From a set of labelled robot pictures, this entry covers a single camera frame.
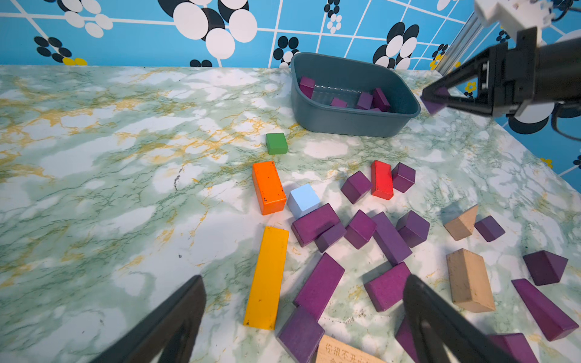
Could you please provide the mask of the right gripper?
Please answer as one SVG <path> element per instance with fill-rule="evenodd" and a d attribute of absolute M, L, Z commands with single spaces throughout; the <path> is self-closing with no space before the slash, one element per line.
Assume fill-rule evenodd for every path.
<path fill-rule="evenodd" d="M 580 107 L 580 37 L 536 45 L 534 29 L 517 33 L 516 46 L 496 45 L 422 91 L 422 99 L 478 116 L 518 113 L 534 104 Z M 476 81 L 478 98 L 452 96 L 452 89 Z"/>

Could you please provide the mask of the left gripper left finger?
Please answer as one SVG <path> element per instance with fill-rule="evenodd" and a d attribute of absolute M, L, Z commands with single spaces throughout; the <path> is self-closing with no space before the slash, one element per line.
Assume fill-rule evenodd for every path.
<path fill-rule="evenodd" d="M 206 303 L 203 278 L 195 275 L 93 361 L 190 361 Z"/>

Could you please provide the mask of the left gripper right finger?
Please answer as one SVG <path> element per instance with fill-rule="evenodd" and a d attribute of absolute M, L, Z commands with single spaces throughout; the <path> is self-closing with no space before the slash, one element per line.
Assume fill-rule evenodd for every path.
<path fill-rule="evenodd" d="M 515 362 L 507 352 L 415 275 L 408 276 L 403 305 L 420 362 Z"/>

